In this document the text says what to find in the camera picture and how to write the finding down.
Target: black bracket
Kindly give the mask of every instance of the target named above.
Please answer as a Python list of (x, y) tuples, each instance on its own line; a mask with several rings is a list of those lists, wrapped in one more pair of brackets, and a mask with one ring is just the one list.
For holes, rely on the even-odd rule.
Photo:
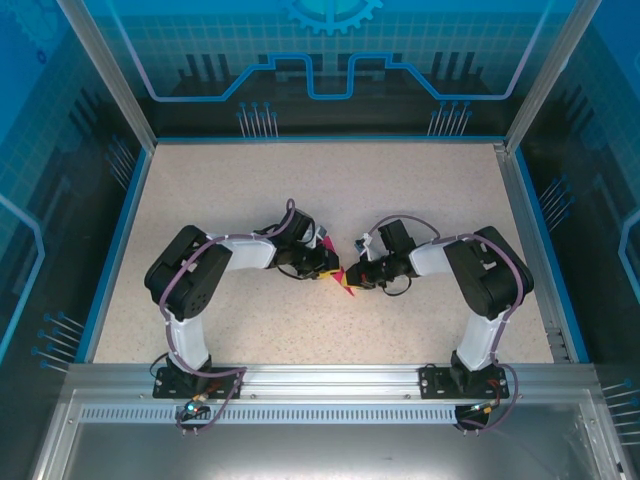
[(420, 397), (423, 400), (492, 400), (496, 398), (496, 391), (489, 380), (496, 380), (500, 385), (500, 398), (509, 398), (509, 385), (504, 369), (489, 365), (473, 373), (473, 382), (461, 391), (452, 367), (427, 364), (418, 369)]
[[(227, 372), (231, 368), (232, 367), (211, 368), (208, 372)], [(230, 375), (227, 377), (206, 379), (208, 380), (207, 388), (215, 387), (215, 389), (209, 393), (209, 399), (227, 398), (236, 378), (235, 375)], [(240, 398), (241, 388), (242, 386), (239, 386), (231, 398)], [(156, 373), (152, 396), (153, 398), (190, 399), (202, 392), (203, 390), (196, 391), (196, 388), (187, 386), (169, 367), (162, 367), (159, 368)]]

